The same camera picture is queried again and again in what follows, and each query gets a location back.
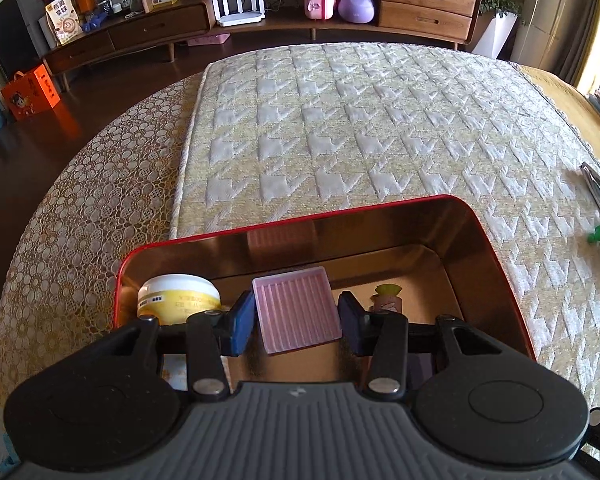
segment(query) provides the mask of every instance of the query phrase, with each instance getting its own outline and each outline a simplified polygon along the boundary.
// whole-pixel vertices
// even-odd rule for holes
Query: dark wooden floor
[[[317,40],[418,42],[405,36],[326,30],[318,31]],[[223,45],[177,46],[171,64],[166,47],[111,60],[81,73],[53,111],[5,127],[0,132],[0,295],[20,235],[38,203],[71,158],[113,119],[215,60],[309,42],[307,31],[261,32],[236,35]]]

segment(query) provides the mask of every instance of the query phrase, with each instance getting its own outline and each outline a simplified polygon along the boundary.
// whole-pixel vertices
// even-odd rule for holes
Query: gray curtain
[[[584,0],[582,13],[571,25],[570,37],[573,38],[573,41],[565,47],[552,70],[555,75],[570,85],[577,83],[576,80],[582,70],[584,51],[589,42],[593,40],[592,31],[599,6],[600,0]]]

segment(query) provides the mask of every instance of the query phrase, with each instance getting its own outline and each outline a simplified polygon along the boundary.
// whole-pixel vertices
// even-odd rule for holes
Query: red rimmed tin box
[[[461,317],[534,359],[533,347],[502,267],[472,209],[439,195],[305,216],[209,233],[134,250],[118,275],[114,325],[136,316],[138,290],[160,274],[202,276],[230,307],[251,280],[323,266],[337,301],[351,290],[368,308],[381,283],[402,287],[403,313],[433,323]],[[247,351],[228,359],[232,386],[240,380],[321,382],[357,380],[364,358],[343,339],[268,355],[254,330]]]

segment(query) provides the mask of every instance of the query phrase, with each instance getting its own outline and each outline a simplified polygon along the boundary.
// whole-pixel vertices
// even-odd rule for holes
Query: green plastic piece
[[[595,230],[587,237],[587,242],[590,244],[600,242],[600,225],[596,225]]]
[[[397,296],[401,290],[400,285],[394,285],[393,283],[383,283],[376,286],[376,294],[379,296]]]

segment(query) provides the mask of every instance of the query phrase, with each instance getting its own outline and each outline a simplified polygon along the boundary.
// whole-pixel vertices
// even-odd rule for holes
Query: pink ribbed square container
[[[324,267],[255,278],[253,292],[268,354],[342,337],[340,317]]]

